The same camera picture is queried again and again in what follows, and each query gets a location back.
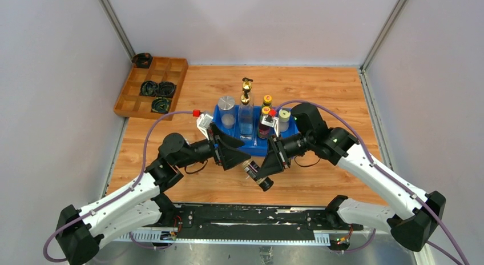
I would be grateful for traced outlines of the blue plastic divided bin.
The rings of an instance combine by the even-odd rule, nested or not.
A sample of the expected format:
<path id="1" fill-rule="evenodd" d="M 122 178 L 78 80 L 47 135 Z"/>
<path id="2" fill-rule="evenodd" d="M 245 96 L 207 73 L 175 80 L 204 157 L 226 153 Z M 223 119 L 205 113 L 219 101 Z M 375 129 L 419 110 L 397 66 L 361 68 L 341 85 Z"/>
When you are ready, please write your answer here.
<path id="1" fill-rule="evenodd" d="M 268 149 L 268 141 L 267 139 L 259 138 L 257 135 L 258 124 L 260 122 L 259 117 L 261 113 L 261 107 L 255 106 L 253 109 L 253 130 L 252 130 L 252 137 L 250 140 L 242 139 L 240 136 L 240 129 L 239 129 L 239 123 L 237 118 L 238 108 L 239 106 L 235 105 L 235 108 L 233 109 L 235 111 L 235 124 L 231 129 L 228 129 L 223 126 L 223 123 L 221 120 L 221 111 L 219 110 L 218 105 L 216 105 L 214 108 L 213 121 L 221 131 L 244 142 L 244 145 L 239 147 L 239 150 L 246 152 L 251 156 L 260 156 L 260 157 L 266 156 L 267 149 Z"/>

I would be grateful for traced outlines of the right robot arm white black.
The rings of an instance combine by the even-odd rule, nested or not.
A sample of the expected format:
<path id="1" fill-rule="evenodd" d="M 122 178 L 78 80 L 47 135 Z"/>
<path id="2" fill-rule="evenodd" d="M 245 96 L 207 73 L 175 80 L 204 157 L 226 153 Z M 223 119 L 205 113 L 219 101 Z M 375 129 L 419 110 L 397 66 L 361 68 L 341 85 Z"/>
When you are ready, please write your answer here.
<path id="1" fill-rule="evenodd" d="M 410 184 L 371 155 L 355 132 L 330 128 L 316 105 L 304 102 L 291 109 L 299 133 L 268 139 L 268 151 L 257 178 L 283 172 L 290 159 L 312 151 L 317 157 L 346 170 L 375 191 L 386 206 L 336 196 L 325 208 L 323 220 L 333 229 L 357 224 L 389 233 L 401 246 L 421 251 L 442 222 L 446 198 Z"/>

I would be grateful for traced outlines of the jar with silver lid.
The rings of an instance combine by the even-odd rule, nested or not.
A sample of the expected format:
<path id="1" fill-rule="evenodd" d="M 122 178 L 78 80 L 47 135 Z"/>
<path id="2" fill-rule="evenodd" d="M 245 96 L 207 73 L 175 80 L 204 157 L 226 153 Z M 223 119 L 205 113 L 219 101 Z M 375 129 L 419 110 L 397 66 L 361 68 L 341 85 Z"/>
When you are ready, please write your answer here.
<path id="1" fill-rule="evenodd" d="M 235 100 L 226 95 L 218 100 L 220 119 L 226 129 L 232 129 L 235 125 Z"/>

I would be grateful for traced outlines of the glass bottle with brown sauce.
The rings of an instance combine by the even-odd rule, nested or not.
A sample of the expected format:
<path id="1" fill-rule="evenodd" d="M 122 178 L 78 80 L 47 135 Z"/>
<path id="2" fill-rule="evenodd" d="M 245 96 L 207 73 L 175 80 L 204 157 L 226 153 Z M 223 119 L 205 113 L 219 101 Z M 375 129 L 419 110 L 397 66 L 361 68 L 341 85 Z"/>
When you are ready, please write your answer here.
<path id="1" fill-rule="evenodd" d="M 253 79 L 250 79 L 250 78 L 243 78 L 242 79 L 243 81 L 243 94 L 246 98 L 251 98 L 252 99 L 252 82 L 253 82 Z"/>

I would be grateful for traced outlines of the clear glass oil bottle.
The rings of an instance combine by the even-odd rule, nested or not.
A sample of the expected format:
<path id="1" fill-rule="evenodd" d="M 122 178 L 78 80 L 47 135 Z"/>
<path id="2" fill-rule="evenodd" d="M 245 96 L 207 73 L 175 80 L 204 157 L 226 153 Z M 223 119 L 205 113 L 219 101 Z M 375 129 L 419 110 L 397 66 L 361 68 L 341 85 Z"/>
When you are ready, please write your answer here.
<path id="1" fill-rule="evenodd" d="M 244 94 L 240 97 L 238 109 L 239 134 L 242 140 L 251 140 L 253 138 L 253 102 L 251 98 L 246 98 Z"/>

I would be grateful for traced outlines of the jar with pale yellow lid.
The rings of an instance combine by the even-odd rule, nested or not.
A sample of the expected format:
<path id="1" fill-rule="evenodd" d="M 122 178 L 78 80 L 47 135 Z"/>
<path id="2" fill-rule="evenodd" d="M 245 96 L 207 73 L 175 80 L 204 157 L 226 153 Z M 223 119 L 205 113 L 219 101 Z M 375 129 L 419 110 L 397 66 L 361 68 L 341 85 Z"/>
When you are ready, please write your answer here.
<path id="1" fill-rule="evenodd" d="M 286 132 L 289 127 L 291 112 L 286 109 L 279 110 L 279 130 L 281 133 Z"/>

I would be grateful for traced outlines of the red label sauce bottle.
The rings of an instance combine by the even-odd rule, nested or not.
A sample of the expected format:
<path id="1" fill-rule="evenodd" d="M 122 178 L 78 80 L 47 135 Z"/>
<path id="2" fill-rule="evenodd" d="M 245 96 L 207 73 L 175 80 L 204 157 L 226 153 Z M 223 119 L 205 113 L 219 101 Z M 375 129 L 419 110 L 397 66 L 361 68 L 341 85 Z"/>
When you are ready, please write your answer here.
<path id="1" fill-rule="evenodd" d="M 263 96 L 263 107 L 272 108 L 272 101 L 273 101 L 273 98 L 272 98 L 271 95 L 264 95 Z"/>

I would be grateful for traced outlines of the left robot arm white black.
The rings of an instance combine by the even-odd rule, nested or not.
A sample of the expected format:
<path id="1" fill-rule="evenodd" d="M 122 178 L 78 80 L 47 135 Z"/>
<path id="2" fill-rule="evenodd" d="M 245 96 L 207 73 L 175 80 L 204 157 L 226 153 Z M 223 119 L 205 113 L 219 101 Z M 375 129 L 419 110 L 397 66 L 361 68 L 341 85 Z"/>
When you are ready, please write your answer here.
<path id="1" fill-rule="evenodd" d="M 230 170 L 251 158 L 240 150 L 242 140 L 224 133 L 213 122 L 202 130 L 205 139 L 193 143 L 178 132 L 168 134 L 156 159 L 144 165 L 135 179 L 81 208 L 63 208 L 54 238 L 65 261 L 85 264 L 121 235 L 155 223 L 170 226 L 175 206 L 165 191 L 183 178 L 181 168 L 213 159 L 223 170 Z"/>

